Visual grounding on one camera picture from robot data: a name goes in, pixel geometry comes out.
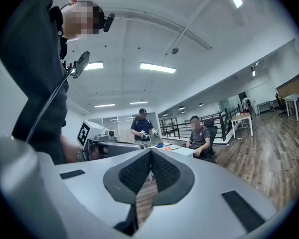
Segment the black chest-mounted phone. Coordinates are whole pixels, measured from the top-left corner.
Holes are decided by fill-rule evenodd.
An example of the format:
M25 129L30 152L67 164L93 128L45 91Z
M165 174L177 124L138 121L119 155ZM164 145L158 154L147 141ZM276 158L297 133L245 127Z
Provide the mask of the black chest-mounted phone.
M78 61L75 62L75 73L73 75L73 77L76 79L78 78L82 72L84 71L84 69L86 68L86 66L89 64L89 57L90 57L90 52L89 51L85 51L80 58L78 59Z

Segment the black office chair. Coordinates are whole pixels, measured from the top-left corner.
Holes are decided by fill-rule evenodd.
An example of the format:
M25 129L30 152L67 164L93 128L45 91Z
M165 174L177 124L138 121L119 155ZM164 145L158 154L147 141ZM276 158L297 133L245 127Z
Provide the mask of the black office chair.
M278 93L275 94L275 97L279 105L279 110L281 111L279 113L279 117L281 118L284 114L287 114L288 106L285 103L282 103Z
M210 145L210 150L208 151L208 154L211 158L215 158L216 157L216 151L213 149L213 143L218 131L218 127L214 124L213 120L207 120L204 122L204 126L209 129L210 134L211 134L211 145Z

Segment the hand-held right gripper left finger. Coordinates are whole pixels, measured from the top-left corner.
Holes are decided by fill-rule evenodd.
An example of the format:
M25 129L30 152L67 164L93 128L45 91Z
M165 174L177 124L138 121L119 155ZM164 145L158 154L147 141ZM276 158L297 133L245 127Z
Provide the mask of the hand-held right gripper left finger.
M115 201L133 205L150 169L151 150L146 149L108 169L103 176L103 184Z

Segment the wooden table with white legs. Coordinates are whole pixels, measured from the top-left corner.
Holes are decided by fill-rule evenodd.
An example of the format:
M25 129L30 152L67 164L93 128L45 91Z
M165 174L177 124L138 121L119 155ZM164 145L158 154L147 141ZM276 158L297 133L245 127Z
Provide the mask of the wooden table with white legs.
M240 114L240 115L237 115L237 116L233 116L231 118L232 132L233 132L233 138L234 139L236 138L236 130L238 129L238 126L235 126L234 123L235 122L241 122L241 126L242 126L244 120L248 120L250 133L251 133L251 136L253 136L253 126L252 126L251 115L249 113L245 113L245 114Z

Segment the person's left forearm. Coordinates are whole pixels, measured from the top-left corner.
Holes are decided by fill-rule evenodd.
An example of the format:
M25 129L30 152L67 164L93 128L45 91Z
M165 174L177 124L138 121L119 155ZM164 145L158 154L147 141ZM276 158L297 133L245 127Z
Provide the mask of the person's left forearm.
M60 136L62 150L68 163L75 163L78 161L77 153L81 147L71 143L64 135Z

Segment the black metal railing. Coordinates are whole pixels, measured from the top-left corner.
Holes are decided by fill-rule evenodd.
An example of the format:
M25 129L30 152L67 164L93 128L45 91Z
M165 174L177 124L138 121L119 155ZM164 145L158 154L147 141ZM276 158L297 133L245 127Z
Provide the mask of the black metal railing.
M211 114L208 116L200 117L200 122L204 125L204 122L207 120L213 120L214 124L218 127L218 131L215 137L216 144L227 144L232 136L230 136L230 132L232 132L232 124L231 118L235 115L239 115L241 111L240 106L238 105L235 109L231 111ZM192 127L190 125L190 120L184 120L183 122L178 122L179 127L179 134L180 137L164 137L164 139L172 139L172 140L179 140L179 141L187 141L191 135Z

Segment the person's black shirt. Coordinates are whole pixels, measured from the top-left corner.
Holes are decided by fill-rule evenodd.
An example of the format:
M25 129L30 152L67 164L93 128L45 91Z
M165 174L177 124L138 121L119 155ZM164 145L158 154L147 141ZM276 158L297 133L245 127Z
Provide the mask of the person's black shirt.
M62 14L52 0L23 0L0 34L0 58L28 100L13 136L49 154L54 164L66 158L60 141L66 125L68 82L60 55L66 41L58 33Z

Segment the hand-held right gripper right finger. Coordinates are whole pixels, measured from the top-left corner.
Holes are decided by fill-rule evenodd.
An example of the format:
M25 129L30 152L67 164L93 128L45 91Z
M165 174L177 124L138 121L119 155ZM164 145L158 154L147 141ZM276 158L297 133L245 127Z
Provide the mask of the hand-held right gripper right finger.
M195 182L193 171L184 163L156 148L151 149L151 171L155 177L157 195L153 206L174 205L192 189Z

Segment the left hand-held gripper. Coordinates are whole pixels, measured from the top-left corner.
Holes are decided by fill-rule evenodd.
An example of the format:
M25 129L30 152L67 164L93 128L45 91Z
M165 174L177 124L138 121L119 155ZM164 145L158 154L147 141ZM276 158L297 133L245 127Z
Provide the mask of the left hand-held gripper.
M117 137L113 130L107 129L95 122L83 120L77 135L77 141L81 146L80 151L77 153L79 162L92 160L91 146L95 144L99 145L102 150L106 147L106 155L108 157L145 149L144 145L115 140L117 140Z

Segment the dark shelf unit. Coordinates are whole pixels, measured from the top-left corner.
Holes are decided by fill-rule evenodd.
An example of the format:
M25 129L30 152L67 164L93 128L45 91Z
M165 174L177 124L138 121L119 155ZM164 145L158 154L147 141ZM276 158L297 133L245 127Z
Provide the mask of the dark shelf unit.
M180 137L177 118L159 120L161 134L164 137Z

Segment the small white desk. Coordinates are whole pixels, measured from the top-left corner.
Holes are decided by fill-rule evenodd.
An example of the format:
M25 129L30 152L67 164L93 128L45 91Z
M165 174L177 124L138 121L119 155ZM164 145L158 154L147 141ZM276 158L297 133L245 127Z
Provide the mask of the small white desk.
M269 108L267 110L262 110L261 109L262 106L269 106ZM266 101L266 102L257 104L257 110L258 110L258 115L261 115L261 112L265 112L265 111L274 112L275 111L274 101Z

